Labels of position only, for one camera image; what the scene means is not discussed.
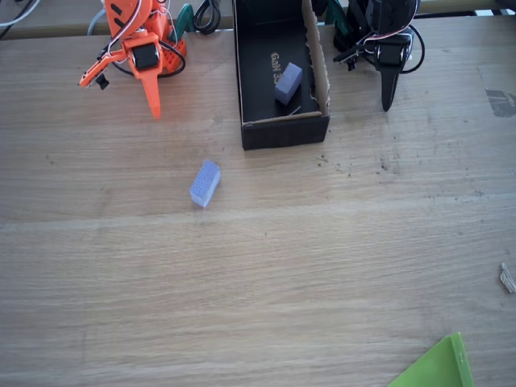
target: cardboard box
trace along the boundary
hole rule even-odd
[[[330,86],[311,1],[234,0],[233,13],[243,148],[324,141]],[[289,62],[303,78],[284,106],[274,86]]]

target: wooden table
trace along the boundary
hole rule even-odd
[[[222,21],[221,28],[232,28],[232,0],[219,0]],[[189,2],[196,10],[202,0],[171,0],[170,11],[175,18],[181,7]],[[347,0],[340,0],[346,6]],[[13,19],[25,3],[14,0],[0,2],[2,20]],[[501,5],[495,0],[422,0],[421,13],[453,12],[462,10],[494,10]],[[34,37],[86,35],[92,18],[102,9],[98,0],[43,0],[34,12],[12,28],[5,39]],[[96,34],[109,34],[105,19],[101,19],[95,28]]]
[[[516,19],[417,26],[387,114],[322,28],[327,140],[254,152],[230,31],[187,36],[158,122],[121,73],[77,87],[105,37],[0,42],[0,385],[385,386],[456,331],[512,385],[516,116],[486,89],[516,94]]]

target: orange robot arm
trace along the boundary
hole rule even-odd
[[[181,66],[186,43],[183,39],[177,44],[170,42],[173,29],[169,13],[158,0],[105,0],[105,8],[112,38],[98,56],[98,62],[82,76],[80,85],[88,87],[96,81],[105,89],[109,82],[103,73],[108,64],[127,60],[135,78],[144,85],[154,118],[159,119],[158,77],[166,76],[162,74],[164,71],[174,73]],[[112,52],[111,47],[119,40],[122,48]]]

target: green object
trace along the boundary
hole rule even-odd
[[[388,387],[475,387],[460,333],[439,341]]]
[[[344,9],[340,5],[339,0],[329,0],[328,1],[328,8],[326,11],[326,20],[324,23],[326,25],[334,24],[335,27],[344,36],[347,36],[350,34],[351,28],[347,24],[346,14],[344,14]]]
[[[194,32],[194,8],[191,4],[185,4],[181,8],[181,12],[177,16],[177,20],[174,23],[174,27],[176,28],[176,33],[174,31],[170,34],[169,40],[171,42],[177,43],[183,37],[185,32]]]

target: blue foam block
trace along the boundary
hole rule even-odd
[[[206,160],[190,188],[193,202],[201,207],[208,206],[219,182],[220,167]]]
[[[274,95],[276,99],[283,105],[288,105],[293,97],[293,94],[301,84],[303,78],[303,70],[293,63],[289,63],[280,80],[276,83],[274,88]]]

